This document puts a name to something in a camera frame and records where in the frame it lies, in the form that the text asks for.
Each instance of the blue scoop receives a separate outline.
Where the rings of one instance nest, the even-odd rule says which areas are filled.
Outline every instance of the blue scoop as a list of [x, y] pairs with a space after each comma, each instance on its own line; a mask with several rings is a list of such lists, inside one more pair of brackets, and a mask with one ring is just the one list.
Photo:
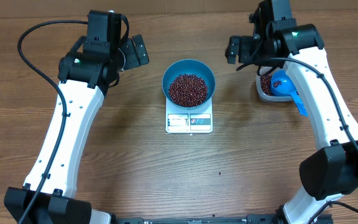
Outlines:
[[270, 83], [270, 89], [275, 96], [292, 96], [293, 101], [298, 108], [299, 114], [308, 116], [305, 106], [303, 105], [301, 98], [296, 93], [295, 85], [291, 79], [285, 74], [284, 70], [280, 70], [274, 73], [272, 82]]

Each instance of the wooden table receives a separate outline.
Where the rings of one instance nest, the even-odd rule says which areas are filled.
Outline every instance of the wooden table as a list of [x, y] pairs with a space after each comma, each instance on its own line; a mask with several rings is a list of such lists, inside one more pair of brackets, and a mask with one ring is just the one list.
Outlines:
[[[315, 152], [309, 121], [293, 103], [269, 104], [255, 89], [256, 67], [235, 72], [224, 49], [231, 35], [249, 35], [249, 13], [129, 16], [150, 64], [121, 74], [92, 125], [76, 197], [119, 217], [178, 218], [273, 213], [300, 188], [298, 167]], [[358, 121], [358, 11], [294, 12], [326, 43], [331, 71]], [[0, 19], [0, 223], [14, 223], [3, 205], [21, 187], [39, 154], [55, 90], [17, 54], [19, 36], [45, 19]], [[41, 28], [24, 53], [57, 81], [58, 62], [83, 25]], [[177, 60], [202, 60], [214, 71], [212, 134], [165, 133], [164, 71]], [[341, 201], [358, 208], [358, 189]], [[358, 215], [335, 206], [336, 223]]]

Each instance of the white scale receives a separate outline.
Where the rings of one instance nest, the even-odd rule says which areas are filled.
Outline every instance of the white scale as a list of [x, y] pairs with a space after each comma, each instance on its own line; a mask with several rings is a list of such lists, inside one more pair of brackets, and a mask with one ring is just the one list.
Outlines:
[[203, 106], [184, 110], [165, 99], [165, 130], [167, 133], [211, 133], [213, 128], [212, 97]]

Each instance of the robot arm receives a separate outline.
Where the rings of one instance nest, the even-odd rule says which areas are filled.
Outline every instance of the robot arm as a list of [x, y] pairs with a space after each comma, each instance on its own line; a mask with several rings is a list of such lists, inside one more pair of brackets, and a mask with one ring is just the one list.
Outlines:
[[[327, 81], [333, 88], [338, 100], [341, 111], [344, 114], [346, 123], [355, 140], [358, 140], [358, 124], [351, 116], [341, 93], [339, 92], [334, 78], [329, 69], [326, 58], [326, 51], [317, 47], [301, 49], [299, 54], [290, 54], [288, 58], [294, 58], [316, 67], [324, 74]], [[335, 109], [333, 100], [324, 85], [316, 74], [302, 65], [293, 62], [284, 64], [286, 74], [296, 86], [298, 93], [304, 103], [311, 127], [313, 129], [316, 149], [320, 150], [329, 147], [333, 140], [338, 144], [349, 142]], [[338, 200], [343, 194], [328, 195], [322, 200], [316, 200], [310, 196], [302, 186], [298, 193], [283, 207], [283, 214], [288, 223], [302, 224], [307, 223], [310, 218], [327, 202]]]
[[[123, 38], [121, 21], [127, 26]], [[40, 25], [65, 22], [52, 21], [34, 26], [23, 34], [21, 40], [32, 30], [41, 27]], [[118, 72], [149, 62], [142, 36], [128, 38], [128, 35], [129, 23], [125, 16], [113, 12], [89, 12], [87, 36], [80, 37], [59, 63], [58, 87], [65, 98], [67, 113], [63, 114], [62, 100], [58, 96], [41, 152], [25, 179], [23, 189], [9, 187], [6, 192], [4, 204], [16, 221], [67, 223], [64, 220], [69, 220], [70, 223], [78, 224], [110, 224], [110, 214], [93, 210], [90, 203], [73, 198], [86, 138], [108, 89], [118, 84]], [[81, 45], [83, 52], [77, 52]], [[65, 130], [48, 171], [46, 167], [57, 141], [63, 116], [66, 117]], [[47, 180], [38, 192], [36, 189], [45, 171], [48, 171]]]
[[[59, 194], [64, 197], [75, 198], [78, 167], [86, 138], [92, 121], [103, 103], [104, 96], [98, 87], [88, 88], [87, 83], [74, 80], [60, 83], [59, 88], [66, 98], [69, 116], [59, 150], [48, 175], [48, 181], [44, 183], [41, 192], [46, 194], [60, 192]], [[41, 181], [41, 175], [47, 166], [61, 123], [62, 101], [58, 97], [41, 152], [24, 181], [24, 186], [30, 190], [35, 191]]]
[[[238, 55], [243, 65], [237, 71], [251, 64], [284, 68], [298, 90], [318, 151], [301, 163], [303, 186], [294, 198], [278, 209], [277, 217], [284, 223], [308, 223], [326, 202], [338, 200], [358, 188], [358, 154], [353, 142], [349, 142], [325, 82], [300, 63], [324, 75], [357, 146], [358, 124], [335, 84], [317, 28], [313, 24], [297, 26], [289, 0], [262, 1], [249, 20], [255, 24], [253, 36], [232, 36], [226, 49], [227, 62], [235, 63]], [[297, 63], [274, 58], [295, 59]]]

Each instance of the red bean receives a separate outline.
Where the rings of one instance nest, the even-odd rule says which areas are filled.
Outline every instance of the red bean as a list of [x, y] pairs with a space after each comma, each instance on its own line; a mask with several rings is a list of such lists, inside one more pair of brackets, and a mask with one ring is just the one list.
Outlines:
[[277, 81], [273, 82], [273, 87], [277, 88], [281, 84], [283, 84], [283, 83], [280, 80], [277, 80]]
[[268, 96], [273, 96], [272, 91], [270, 90], [270, 82], [272, 82], [272, 76], [265, 75], [260, 77], [260, 86], [264, 93]]
[[205, 102], [208, 86], [197, 75], [183, 74], [174, 79], [168, 92], [176, 105], [194, 107]]

